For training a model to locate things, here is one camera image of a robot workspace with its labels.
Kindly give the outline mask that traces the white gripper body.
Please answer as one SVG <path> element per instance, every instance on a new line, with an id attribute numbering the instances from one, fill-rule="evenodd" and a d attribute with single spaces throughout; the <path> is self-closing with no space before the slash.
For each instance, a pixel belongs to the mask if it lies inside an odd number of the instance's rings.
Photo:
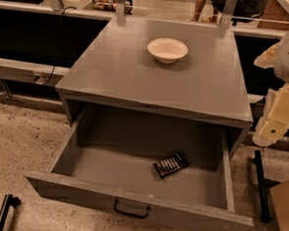
<path id="1" fill-rule="evenodd" d="M 268 119 L 289 127 L 289 83 L 275 92 Z"/>

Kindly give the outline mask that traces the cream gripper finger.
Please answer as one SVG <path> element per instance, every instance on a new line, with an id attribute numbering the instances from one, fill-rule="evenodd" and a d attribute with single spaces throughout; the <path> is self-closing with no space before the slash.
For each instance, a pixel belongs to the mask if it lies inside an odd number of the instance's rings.
<path id="1" fill-rule="evenodd" d="M 265 96 L 263 116 L 258 120 L 252 141 L 257 146 L 269 147 L 288 130 L 289 115 L 280 105 L 280 94 L 269 89 Z"/>
<path id="2" fill-rule="evenodd" d="M 275 56 L 278 44 L 275 43 L 266 49 L 261 55 L 254 60 L 254 65 L 263 69 L 271 69 L 274 67 Z"/>

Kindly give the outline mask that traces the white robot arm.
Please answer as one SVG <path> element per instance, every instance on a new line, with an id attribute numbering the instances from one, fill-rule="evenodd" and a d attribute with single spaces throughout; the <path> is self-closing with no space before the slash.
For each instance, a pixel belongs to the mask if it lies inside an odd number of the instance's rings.
<path id="1" fill-rule="evenodd" d="M 274 68 L 274 75 L 284 82 L 278 90 L 267 90 L 263 116 L 252 136 L 254 144 L 268 147 L 289 129 L 289 30 L 278 43 L 258 56 L 254 65 L 263 69 Z"/>

